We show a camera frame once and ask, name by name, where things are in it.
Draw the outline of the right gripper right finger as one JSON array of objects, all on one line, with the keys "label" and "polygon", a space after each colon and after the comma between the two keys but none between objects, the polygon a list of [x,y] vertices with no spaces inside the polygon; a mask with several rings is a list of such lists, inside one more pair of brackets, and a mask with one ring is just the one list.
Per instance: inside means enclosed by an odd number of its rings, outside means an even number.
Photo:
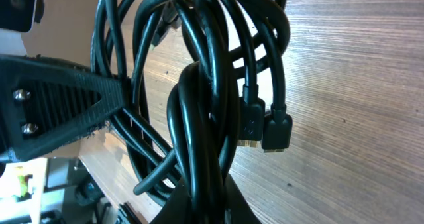
[{"label": "right gripper right finger", "polygon": [[225,179],[224,224],[261,224],[230,174]]}]

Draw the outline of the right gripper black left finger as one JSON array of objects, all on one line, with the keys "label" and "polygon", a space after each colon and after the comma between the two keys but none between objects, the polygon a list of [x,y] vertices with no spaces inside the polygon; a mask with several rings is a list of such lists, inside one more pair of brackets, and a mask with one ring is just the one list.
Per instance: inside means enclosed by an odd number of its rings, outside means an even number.
[{"label": "right gripper black left finger", "polygon": [[195,216],[186,182],[181,178],[170,198],[158,214],[159,224],[192,224]]}]

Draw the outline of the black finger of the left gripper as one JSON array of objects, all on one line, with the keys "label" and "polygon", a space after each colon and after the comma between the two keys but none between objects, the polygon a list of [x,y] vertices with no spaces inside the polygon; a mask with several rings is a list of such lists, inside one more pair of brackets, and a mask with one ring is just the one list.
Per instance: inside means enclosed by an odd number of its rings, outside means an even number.
[{"label": "black finger of the left gripper", "polygon": [[25,162],[100,129],[124,108],[124,83],[74,62],[1,55],[1,162]]}]

